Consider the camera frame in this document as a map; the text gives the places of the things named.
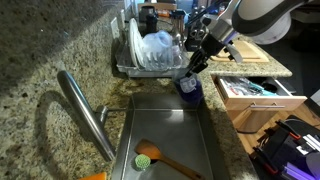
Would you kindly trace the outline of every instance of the bottle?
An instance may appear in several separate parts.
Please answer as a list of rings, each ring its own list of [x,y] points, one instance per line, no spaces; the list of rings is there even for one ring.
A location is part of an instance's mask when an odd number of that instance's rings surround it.
[[[193,73],[190,77],[186,77],[187,69],[178,69],[172,80],[180,95],[180,97],[187,103],[198,104],[203,98],[202,85]]]

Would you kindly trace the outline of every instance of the cutting board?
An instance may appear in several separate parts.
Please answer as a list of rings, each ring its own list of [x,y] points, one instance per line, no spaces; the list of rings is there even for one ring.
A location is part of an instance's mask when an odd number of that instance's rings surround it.
[[[254,45],[246,41],[234,41],[233,44],[241,54],[243,62],[269,62],[268,57]],[[213,61],[235,62],[234,60],[229,60],[229,55],[228,52],[225,53],[222,50],[216,56],[211,56],[210,59]]]

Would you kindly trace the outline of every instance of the wooden drawer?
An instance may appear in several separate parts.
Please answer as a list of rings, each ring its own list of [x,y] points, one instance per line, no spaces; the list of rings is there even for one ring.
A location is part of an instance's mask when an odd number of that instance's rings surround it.
[[[224,77],[212,78],[228,111],[292,111],[307,99],[305,96],[293,96],[279,81],[271,77],[267,78],[267,82],[277,87],[279,96],[235,95],[224,83]]]

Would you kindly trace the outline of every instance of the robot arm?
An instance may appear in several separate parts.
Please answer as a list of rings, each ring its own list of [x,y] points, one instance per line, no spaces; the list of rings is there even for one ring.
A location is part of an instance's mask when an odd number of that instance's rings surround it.
[[[290,28],[290,11],[311,1],[313,0],[231,0],[227,9],[219,16],[202,14],[202,17],[196,17],[201,18],[209,33],[192,55],[186,76],[206,68],[207,59],[217,55],[224,47],[231,54],[230,59],[241,62],[240,54],[231,45],[231,40],[237,33],[251,37],[257,44],[278,41]]]

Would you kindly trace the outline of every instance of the wall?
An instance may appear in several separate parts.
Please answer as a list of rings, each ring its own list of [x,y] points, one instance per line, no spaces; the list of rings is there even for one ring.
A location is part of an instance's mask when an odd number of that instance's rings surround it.
[[[121,8],[122,0],[0,2],[0,179],[75,179],[110,166],[79,135],[56,75],[69,71],[93,108],[108,103],[119,44],[109,22]]]

